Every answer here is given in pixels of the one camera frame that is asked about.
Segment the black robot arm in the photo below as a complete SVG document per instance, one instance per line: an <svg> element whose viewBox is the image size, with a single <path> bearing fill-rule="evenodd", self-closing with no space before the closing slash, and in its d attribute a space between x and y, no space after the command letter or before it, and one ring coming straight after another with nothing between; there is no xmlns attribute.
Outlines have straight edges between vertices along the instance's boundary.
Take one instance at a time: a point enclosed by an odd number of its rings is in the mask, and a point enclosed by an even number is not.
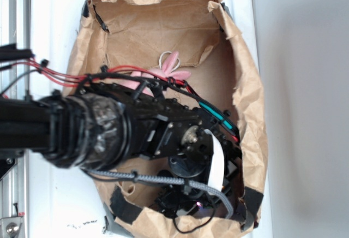
<svg viewBox="0 0 349 238"><path fill-rule="evenodd" d="M197 204L224 204L232 217L229 166L241 155L239 130L229 113L199 97L186 81L107 68L63 75L14 44L1 47L1 62L1 70L25 64L76 87L70 96L54 91L39 100L1 96L1 160L30 149L56 167L76 166L103 182L163 187L155 202L166 216Z"/></svg>

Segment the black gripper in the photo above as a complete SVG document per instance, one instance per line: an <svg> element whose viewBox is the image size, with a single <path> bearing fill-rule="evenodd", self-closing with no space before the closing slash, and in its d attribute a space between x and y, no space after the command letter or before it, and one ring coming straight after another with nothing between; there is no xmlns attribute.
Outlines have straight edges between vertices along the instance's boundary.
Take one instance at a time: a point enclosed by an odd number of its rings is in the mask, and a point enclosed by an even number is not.
<svg viewBox="0 0 349 238"><path fill-rule="evenodd" d="M234 218L236 215L235 183L234 178L238 175L236 166L225 169L225 176L220 191L230 203L226 207L221 198L206 190L201 190L188 185L173 183L161 183L161 191L154 200L154 209L167 218L190 215L195 218L206 216Z"/></svg>

